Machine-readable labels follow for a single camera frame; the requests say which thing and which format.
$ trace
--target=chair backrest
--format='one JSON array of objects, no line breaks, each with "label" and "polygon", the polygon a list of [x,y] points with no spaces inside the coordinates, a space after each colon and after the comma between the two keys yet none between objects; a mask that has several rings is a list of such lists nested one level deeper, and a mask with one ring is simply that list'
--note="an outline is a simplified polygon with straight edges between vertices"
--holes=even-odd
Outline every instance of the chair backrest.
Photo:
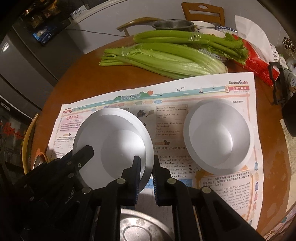
[{"label": "chair backrest", "polygon": [[29,172],[28,168],[28,157],[27,157],[27,152],[28,152],[28,145],[29,145],[29,139],[31,133],[33,133],[34,126],[36,125],[36,122],[39,118],[39,114],[37,113],[35,117],[33,118],[31,124],[29,125],[26,134],[24,136],[24,141],[22,143],[22,166],[24,168],[24,173],[25,175]]},{"label": "chair backrest", "polygon": [[[222,7],[217,7],[205,3],[191,3],[191,2],[182,2],[181,6],[185,15],[185,19],[188,21],[199,20],[209,23],[218,23],[221,26],[225,26],[224,19],[224,10]],[[190,13],[189,11],[201,11],[201,12],[211,12],[218,13],[218,16],[199,14],[199,13]]]},{"label": "chair backrest", "polygon": [[144,23],[152,23],[152,22],[161,21],[161,20],[162,20],[161,18],[151,18],[151,17],[137,18],[137,19],[134,19],[128,23],[125,23],[125,24],[119,26],[117,28],[117,30],[119,30],[119,31],[123,30],[125,35],[128,37],[129,36],[129,33],[127,31],[128,27],[135,26],[135,25],[141,25]]}]

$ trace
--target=newspaper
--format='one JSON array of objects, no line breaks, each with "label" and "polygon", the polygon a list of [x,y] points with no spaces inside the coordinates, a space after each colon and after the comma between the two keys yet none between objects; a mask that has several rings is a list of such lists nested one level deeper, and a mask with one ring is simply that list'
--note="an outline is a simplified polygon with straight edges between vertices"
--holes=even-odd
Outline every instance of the newspaper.
[{"label": "newspaper", "polygon": [[[183,139],[185,117],[198,101],[208,98],[233,102],[253,128],[253,153],[247,165],[237,173],[212,175],[201,169],[187,152]],[[161,166],[168,168],[172,177],[190,187],[211,187],[254,229],[257,228],[264,177],[253,73],[191,77],[64,104],[54,125],[47,156],[52,160],[68,153],[81,123],[95,111],[109,107],[125,109],[138,117],[150,134]],[[152,178],[140,193],[135,208],[173,229],[171,207],[158,207],[155,203]]]}]

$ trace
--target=round table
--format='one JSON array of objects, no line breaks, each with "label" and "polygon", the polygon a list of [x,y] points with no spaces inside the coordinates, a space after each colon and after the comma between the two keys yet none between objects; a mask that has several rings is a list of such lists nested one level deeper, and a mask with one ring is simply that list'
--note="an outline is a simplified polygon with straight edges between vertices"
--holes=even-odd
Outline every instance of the round table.
[{"label": "round table", "polygon": [[[62,104],[76,102],[108,92],[144,87],[170,81],[170,78],[134,66],[99,66],[105,48],[130,46],[132,37],[100,47],[82,56],[55,86],[36,124],[32,156],[38,148],[45,152]],[[227,63],[229,72],[244,72],[238,65]],[[285,136],[280,124],[281,107],[273,105],[272,88],[255,78],[257,119],[263,152],[263,205],[257,231],[264,235],[286,213],[291,168]]]}]

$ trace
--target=small bowl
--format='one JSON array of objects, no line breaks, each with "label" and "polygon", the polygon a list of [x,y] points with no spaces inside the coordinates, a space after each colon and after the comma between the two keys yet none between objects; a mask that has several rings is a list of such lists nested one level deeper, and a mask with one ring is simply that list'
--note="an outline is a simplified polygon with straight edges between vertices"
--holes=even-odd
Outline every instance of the small bowl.
[{"label": "small bowl", "polygon": [[162,20],[152,24],[152,27],[156,30],[181,30],[181,31],[193,31],[194,24],[187,20],[169,19]]},{"label": "small bowl", "polygon": [[204,170],[227,175],[249,161],[252,127],[233,103],[223,99],[200,101],[187,114],[184,141],[191,158]]},{"label": "small bowl", "polygon": [[122,171],[141,157],[139,191],[148,183],[154,151],[151,138],[142,122],[119,108],[105,108],[91,114],[79,127],[73,144],[73,154],[84,146],[94,149],[94,156],[80,170],[84,182],[92,189],[105,187],[120,178]]},{"label": "small bowl", "polygon": [[213,34],[217,37],[220,37],[220,38],[224,38],[225,37],[225,33],[223,32],[220,32],[218,30],[215,30],[215,29],[210,29],[210,28],[200,28],[198,30],[201,34]]},{"label": "small bowl", "polygon": [[212,28],[212,29],[215,28],[215,25],[208,22],[204,22],[204,21],[191,21],[191,22],[196,26],[197,30],[200,28]]}]

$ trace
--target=screw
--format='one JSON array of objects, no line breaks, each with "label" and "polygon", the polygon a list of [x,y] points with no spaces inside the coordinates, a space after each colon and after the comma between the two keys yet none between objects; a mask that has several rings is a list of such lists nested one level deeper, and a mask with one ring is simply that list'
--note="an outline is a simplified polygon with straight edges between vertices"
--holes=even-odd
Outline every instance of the screw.
[{"label": "screw", "polygon": [[174,179],[174,178],[169,178],[169,179],[167,179],[167,183],[168,183],[168,184],[175,184],[175,183],[176,183],[176,179]]},{"label": "screw", "polygon": [[119,178],[119,179],[116,180],[116,182],[118,184],[124,184],[126,182],[126,180],[124,178]]},{"label": "screw", "polygon": [[87,194],[87,193],[89,193],[91,191],[91,188],[90,187],[84,187],[84,188],[82,188],[82,193],[83,194]]},{"label": "screw", "polygon": [[203,187],[203,188],[202,188],[202,191],[203,191],[204,193],[210,193],[210,192],[211,192],[211,189],[210,189],[209,187]]}]

